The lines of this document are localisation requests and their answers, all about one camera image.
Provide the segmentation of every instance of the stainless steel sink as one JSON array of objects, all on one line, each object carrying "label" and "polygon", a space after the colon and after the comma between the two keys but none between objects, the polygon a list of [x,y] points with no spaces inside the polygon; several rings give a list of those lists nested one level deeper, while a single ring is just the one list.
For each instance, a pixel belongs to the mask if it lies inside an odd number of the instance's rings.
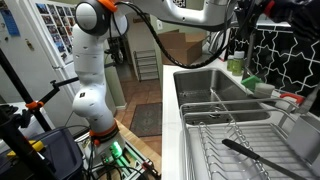
[{"label": "stainless steel sink", "polygon": [[[252,99],[227,75],[219,69],[202,69],[195,71],[181,71],[174,73],[176,93],[179,107],[185,103],[231,101]],[[225,110],[256,110],[263,109],[259,103],[210,105],[186,107],[187,112],[219,112]],[[269,118],[268,113],[237,114],[237,115],[211,115],[206,117],[186,118],[187,124],[197,125],[200,122],[206,124],[226,123],[232,119],[237,122],[264,120]]]}]

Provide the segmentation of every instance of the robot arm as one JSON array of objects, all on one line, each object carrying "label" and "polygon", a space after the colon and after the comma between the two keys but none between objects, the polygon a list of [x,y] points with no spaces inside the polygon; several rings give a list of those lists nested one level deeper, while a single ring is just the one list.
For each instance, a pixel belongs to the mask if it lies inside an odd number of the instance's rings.
[{"label": "robot arm", "polygon": [[[236,0],[205,0],[203,10],[183,9],[172,0],[125,0],[143,12],[160,20],[198,27],[208,31],[220,31],[230,23]],[[287,21],[295,34],[307,40],[318,40],[320,19],[317,17],[319,0],[243,0],[238,1],[245,13],[245,22],[254,24],[253,17],[267,14],[275,22]],[[76,22],[73,27],[73,54],[75,71],[81,83],[76,94],[73,110],[87,118],[91,125],[91,136],[103,143],[99,153],[107,149],[111,139],[118,136],[113,115],[105,104],[106,81],[104,75],[104,42],[110,37],[124,34],[128,28],[125,14],[132,10],[124,5],[115,6],[112,0],[81,0],[76,8]]]}]

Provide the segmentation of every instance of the shelf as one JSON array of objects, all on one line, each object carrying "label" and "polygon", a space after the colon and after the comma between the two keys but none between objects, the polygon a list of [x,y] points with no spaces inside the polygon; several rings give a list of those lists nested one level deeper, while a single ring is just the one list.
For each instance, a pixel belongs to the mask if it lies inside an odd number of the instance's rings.
[{"label": "shelf", "polygon": [[139,81],[159,78],[156,53],[154,50],[135,51],[133,55],[136,62]]}]

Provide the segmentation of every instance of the dish rack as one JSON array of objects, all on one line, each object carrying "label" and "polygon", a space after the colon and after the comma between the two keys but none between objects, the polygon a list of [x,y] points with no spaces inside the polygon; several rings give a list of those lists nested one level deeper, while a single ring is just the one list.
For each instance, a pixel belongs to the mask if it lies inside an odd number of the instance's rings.
[{"label": "dish rack", "polygon": [[[300,158],[286,142],[288,131],[293,128],[295,118],[281,109],[260,109],[221,112],[184,112],[190,106],[225,105],[234,103],[250,103],[253,100],[220,101],[207,103],[189,103],[180,107],[180,115],[184,134],[184,174],[186,180],[264,180],[290,179],[259,161],[252,160],[242,154],[228,149],[222,144],[223,139],[238,142],[271,162],[291,170],[306,179],[320,179],[311,170],[310,163]],[[232,118],[233,114],[257,112],[277,112],[283,118],[277,123],[246,122],[239,123]],[[185,119],[192,116],[229,115],[232,120],[228,124],[189,125]]]}]

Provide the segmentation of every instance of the rug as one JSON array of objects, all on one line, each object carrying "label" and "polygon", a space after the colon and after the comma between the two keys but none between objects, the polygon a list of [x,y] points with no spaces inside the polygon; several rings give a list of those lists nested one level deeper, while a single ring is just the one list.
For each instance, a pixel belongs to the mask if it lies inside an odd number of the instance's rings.
[{"label": "rug", "polygon": [[136,106],[130,130],[138,137],[162,134],[162,103]]}]

